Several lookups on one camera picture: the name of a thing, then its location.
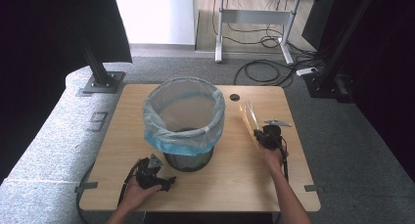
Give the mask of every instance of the desk foot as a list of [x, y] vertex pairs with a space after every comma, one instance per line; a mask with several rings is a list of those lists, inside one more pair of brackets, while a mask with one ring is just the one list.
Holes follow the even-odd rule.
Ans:
[[222, 36], [216, 36], [216, 50], [214, 53], [214, 61], [218, 64], [222, 63]]
[[281, 50], [283, 51], [284, 58], [286, 59], [287, 65], [291, 66], [294, 64], [293, 58], [291, 57], [290, 51], [288, 50], [287, 43], [282, 44], [282, 40], [283, 40], [282, 37], [278, 38], [278, 41], [280, 42], [280, 47], [281, 47]]

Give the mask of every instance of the gray carpet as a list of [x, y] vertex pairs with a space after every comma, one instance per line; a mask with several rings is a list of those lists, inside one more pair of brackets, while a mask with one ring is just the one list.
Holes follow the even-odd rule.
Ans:
[[[80, 89], [91, 71], [67, 77], [60, 102], [0, 187], [1, 223], [82, 223], [73, 192], [95, 160], [122, 87], [128, 83], [162, 83], [172, 77], [196, 76], [213, 84], [232, 84], [239, 67], [250, 60], [228, 59], [218, 65], [207, 58], [145, 58], [132, 64], [106, 64], [126, 75], [117, 93], [84, 95]], [[280, 76], [289, 72], [281, 67]], [[258, 78], [276, 72], [252, 67]], [[258, 85], [243, 74], [241, 85]], [[321, 209], [314, 223], [415, 223], [415, 185], [387, 145], [353, 104], [311, 99], [300, 77], [285, 88], [311, 175], [319, 188]], [[107, 112], [103, 127], [91, 120]], [[109, 213], [82, 212], [89, 223]], [[140, 223], [141, 214], [130, 219]]]

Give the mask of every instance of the human arm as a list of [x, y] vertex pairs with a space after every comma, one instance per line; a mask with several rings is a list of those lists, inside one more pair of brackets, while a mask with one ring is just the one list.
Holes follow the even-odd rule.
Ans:
[[284, 224], [311, 223], [308, 214], [297, 198], [281, 169], [283, 159], [279, 150], [268, 150], [260, 147], [262, 157], [271, 174], [280, 205], [281, 216]]
[[122, 202], [110, 217], [107, 224], [123, 223], [128, 215], [139, 207], [147, 197], [156, 193], [161, 188], [161, 185], [156, 185], [148, 189], [143, 189], [138, 184], [135, 176], [132, 176], [128, 182]]

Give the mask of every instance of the blue trash bag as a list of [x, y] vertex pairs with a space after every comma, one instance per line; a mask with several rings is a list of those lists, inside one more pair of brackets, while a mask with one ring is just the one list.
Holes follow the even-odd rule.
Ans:
[[225, 119], [222, 92], [197, 77], [168, 80], [144, 101], [144, 137], [155, 149], [172, 155], [210, 152]]

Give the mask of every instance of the transparent plastic object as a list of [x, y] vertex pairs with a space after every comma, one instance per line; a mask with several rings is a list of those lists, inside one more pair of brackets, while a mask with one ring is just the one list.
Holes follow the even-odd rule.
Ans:
[[222, 92], [197, 77], [168, 80], [144, 101], [144, 137], [172, 155], [208, 153], [220, 139], [225, 119]]

